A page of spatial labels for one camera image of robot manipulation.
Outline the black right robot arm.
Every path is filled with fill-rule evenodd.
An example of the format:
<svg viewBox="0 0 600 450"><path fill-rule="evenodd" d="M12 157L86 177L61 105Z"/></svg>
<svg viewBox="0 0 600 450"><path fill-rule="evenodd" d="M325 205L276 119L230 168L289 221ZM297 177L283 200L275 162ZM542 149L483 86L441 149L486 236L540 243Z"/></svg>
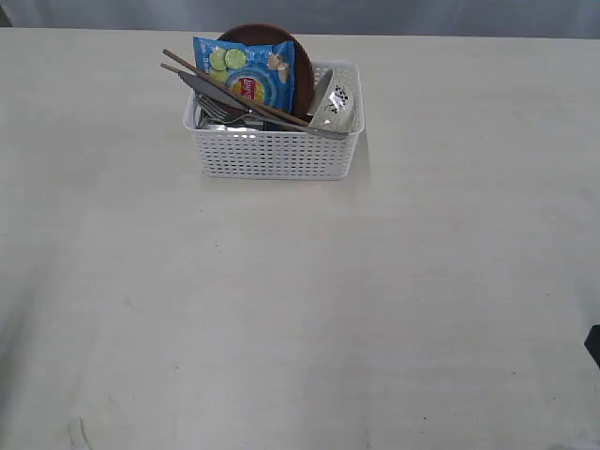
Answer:
<svg viewBox="0 0 600 450"><path fill-rule="evenodd" d="M585 338L584 346L594 363L600 367L600 324L593 325Z"/></svg>

